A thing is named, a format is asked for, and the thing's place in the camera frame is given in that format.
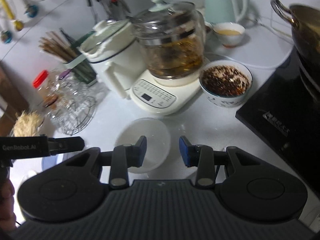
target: cooktop logo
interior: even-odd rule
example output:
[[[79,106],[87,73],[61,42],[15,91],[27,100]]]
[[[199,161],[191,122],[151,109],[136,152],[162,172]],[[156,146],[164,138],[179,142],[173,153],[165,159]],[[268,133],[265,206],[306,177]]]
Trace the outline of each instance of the cooktop logo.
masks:
[[[279,121],[270,112],[263,114],[263,118],[266,119],[269,123],[271,123],[275,128],[277,128],[284,136],[288,136],[288,133],[290,132],[289,128],[282,124],[282,122]]]
[[[36,146],[34,144],[31,144],[31,145],[12,145],[12,146],[3,145],[2,149],[4,151],[35,150]]]

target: black induction cooktop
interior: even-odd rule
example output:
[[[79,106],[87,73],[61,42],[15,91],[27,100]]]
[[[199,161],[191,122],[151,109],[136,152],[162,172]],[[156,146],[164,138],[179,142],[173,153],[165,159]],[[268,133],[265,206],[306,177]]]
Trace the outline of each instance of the black induction cooktop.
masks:
[[[295,50],[237,111],[244,123],[320,195],[320,103],[305,88]]]

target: mint green kettle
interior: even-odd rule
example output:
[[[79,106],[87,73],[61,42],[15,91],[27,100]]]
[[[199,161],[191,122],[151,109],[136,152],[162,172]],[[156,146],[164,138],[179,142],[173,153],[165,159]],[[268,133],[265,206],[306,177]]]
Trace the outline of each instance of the mint green kettle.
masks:
[[[212,24],[239,22],[247,14],[249,0],[242,0],[239,10],[237,0],[204,0],[204,18]]]

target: chopsticks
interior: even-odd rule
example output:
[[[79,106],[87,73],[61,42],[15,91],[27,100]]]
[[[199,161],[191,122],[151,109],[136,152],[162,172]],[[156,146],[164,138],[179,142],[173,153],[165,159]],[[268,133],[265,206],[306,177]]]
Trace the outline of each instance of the chopsticks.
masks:
[[[46,53],[54,56],[62,63],[68,63],[78,57],[69,44],[64,41],[56,32],[47,32],[49,38],[41,37],[39,47]]]

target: ribbed black surface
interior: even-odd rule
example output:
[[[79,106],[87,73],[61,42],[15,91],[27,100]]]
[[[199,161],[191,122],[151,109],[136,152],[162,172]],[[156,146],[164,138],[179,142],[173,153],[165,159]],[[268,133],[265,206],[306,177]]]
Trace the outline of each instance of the ribbed black surface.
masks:
[[[64,224],[27,221],[15,240],[307,240],[313,233],[297,220],[255,224],[230,214],[212,191],[189,180],[136,180],[111,192],[92,214]]]

